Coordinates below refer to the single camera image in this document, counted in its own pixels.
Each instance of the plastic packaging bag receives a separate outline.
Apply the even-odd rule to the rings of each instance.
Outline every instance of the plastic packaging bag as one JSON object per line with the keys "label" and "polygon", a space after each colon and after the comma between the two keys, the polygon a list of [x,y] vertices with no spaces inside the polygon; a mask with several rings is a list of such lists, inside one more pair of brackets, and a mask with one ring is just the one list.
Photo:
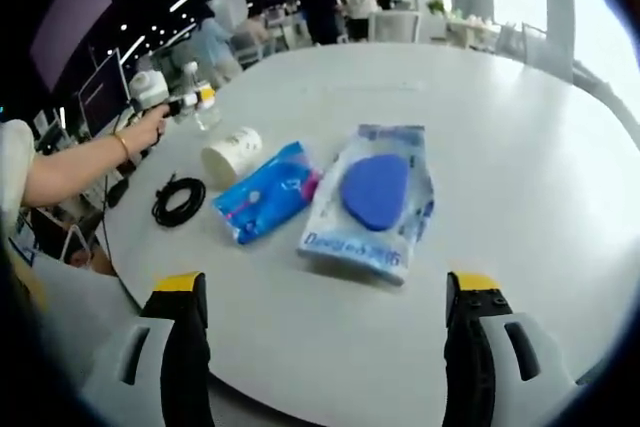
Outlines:
{"label": "plastic packaging bag", "polygon": [[[394,227],[373,232],[342,205],[340,184],[345,172],[363,158],[396,154],[410,166],[407,194]],[[424,127],[361,125],[320,182],[298,252],[329,256],[370,269],[394,284],[403,284],[415,244],[424,233],[434,207],[434,193],[425,161]]]}
{"label": "plastic packaging bag", "polygon": [[311,203],[319,176],[299,142],[212,201],[239,244],[268,234]]}

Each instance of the woman's arm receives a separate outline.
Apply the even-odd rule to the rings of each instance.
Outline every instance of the woman's arm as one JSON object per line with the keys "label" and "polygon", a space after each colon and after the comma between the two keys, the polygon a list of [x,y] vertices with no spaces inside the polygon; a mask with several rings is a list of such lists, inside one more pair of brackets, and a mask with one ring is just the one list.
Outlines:
{"label": "woman's arm", "polygon": [[[119,132],[130,155],[156,142],[158,134],[164,132],[164,115],[168,112],[168,106],[160,106]],[[113,135],[46,157],[37,156],[27,175],[22,202],[30,207],[57,204],[82,192],[126,160],[127,152]]]}

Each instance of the coiled black cable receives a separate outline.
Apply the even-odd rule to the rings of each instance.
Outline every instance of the coiled black cable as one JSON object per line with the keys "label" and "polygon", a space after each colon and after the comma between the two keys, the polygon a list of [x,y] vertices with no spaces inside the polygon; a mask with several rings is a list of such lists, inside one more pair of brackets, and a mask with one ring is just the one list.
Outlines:
{"label": "coiled black cable", "polygon": [[[153,218],[163,227],[177,227],[191,219],[202,207],[207,192],[202,181],[198,179],[185,177],[175,180],[175,177],[173,174],[167,185],[156,192],[156,202],[151,210]],[[171,197],[181,190],[190,191],[189,199],[175,209],[167,210]]]}

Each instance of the blue plastic bag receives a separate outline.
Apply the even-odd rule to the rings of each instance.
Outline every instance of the blue plastic bag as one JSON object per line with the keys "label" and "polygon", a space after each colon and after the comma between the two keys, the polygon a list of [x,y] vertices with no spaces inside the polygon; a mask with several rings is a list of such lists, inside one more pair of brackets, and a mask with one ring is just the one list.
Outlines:
{"label": "blue plastic bag", "polygon": [[299,142],[211,202],[241,245],[268,234],[307,207],[319,176]]}

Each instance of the gold bracelet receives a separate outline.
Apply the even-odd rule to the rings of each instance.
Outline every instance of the gold bracelet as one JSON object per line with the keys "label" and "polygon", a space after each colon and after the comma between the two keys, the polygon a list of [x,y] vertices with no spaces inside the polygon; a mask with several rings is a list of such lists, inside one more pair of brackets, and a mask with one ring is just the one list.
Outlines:
{"label": "gold bracelet", "polygon": [[124,153],[127,156],[127,160],[131,160],[131,151],[129,150],[129,146],[125,142],[124,138],[117,132],[114,132],[113,136],[120,141],[120,145],[122,145],[122,148],[124,149]]}

